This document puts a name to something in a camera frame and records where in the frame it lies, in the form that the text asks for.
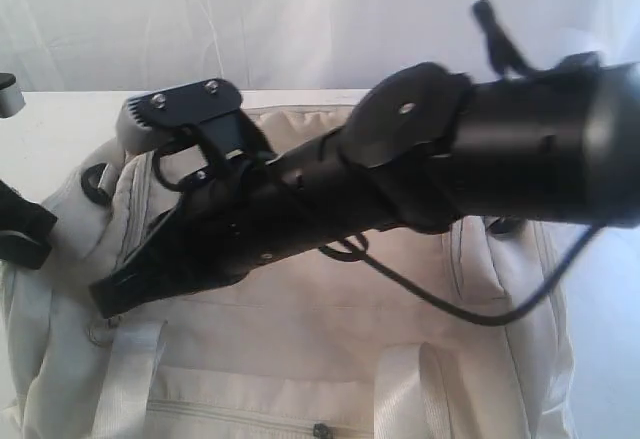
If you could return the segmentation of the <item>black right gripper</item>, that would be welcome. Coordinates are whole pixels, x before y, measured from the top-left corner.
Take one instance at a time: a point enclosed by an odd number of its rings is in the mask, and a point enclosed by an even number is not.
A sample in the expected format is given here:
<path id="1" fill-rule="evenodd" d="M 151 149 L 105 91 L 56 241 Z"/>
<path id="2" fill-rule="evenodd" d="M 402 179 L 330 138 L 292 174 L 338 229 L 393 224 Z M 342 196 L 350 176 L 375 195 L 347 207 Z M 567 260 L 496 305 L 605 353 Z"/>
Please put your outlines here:
<path id="1" fill-rule="evenodd" d="M 189 138 L 205 158 L 205 178 L 182 181 L 165 221 L 172 278 L 179 284 L 234 284 L 252 270 L 344 243 L 360 260 L 370 230 L 399 227 L 397 212 L 342 151 L 337 128 L 283 154 L 265 137 L 252 143 Z"/>

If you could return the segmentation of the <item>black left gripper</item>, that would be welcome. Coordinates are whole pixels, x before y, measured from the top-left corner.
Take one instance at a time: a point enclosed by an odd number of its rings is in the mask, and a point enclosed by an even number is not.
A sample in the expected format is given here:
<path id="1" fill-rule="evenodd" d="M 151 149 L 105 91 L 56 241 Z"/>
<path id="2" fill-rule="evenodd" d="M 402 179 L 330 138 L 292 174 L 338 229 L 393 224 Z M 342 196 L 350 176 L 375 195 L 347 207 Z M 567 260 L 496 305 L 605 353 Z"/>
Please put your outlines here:
<path id="1" fill-rule="evenodd" d="M 58 218 L 1 182 L 1 259 L 38 270 L 46 262 L 49 235 Z M 182 213 L 164 213 L 143 242 L 107 277 L 89 286 L 103 318 L 124 314 L 143 304 L 193 293 L 198 276 L 189 260 Z"/>

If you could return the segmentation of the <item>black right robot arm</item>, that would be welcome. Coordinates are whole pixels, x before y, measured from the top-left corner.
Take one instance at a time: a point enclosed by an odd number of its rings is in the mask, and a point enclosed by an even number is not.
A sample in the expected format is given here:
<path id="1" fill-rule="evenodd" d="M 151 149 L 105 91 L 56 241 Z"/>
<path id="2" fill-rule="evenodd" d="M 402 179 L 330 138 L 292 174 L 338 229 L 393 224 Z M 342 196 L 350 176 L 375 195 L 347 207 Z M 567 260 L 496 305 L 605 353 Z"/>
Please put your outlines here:
<path id="1" fill-rule="evenodd" d="M 213 78 L 127 100 L 118 138 L 149 154 L 177 194 L 142 243 L 90 293 L 110 318 L 142 304 L 233 285 L 311 249 L 363 262 L 435 308 L 482 326 L 534 309 L 604 227 L 639 222 L 639 68 L 594 52 L 532 67 L 491 3 L 472 8 L 497 80 L 420 63 L 382 80 L 337 129 L 280 154 Z M 466 216 L 493 232 L 526 220 L 585 233 L 521 305 L 495 316 L 457 307 L 374 259 L 365 232 L 443 233 Z"/>

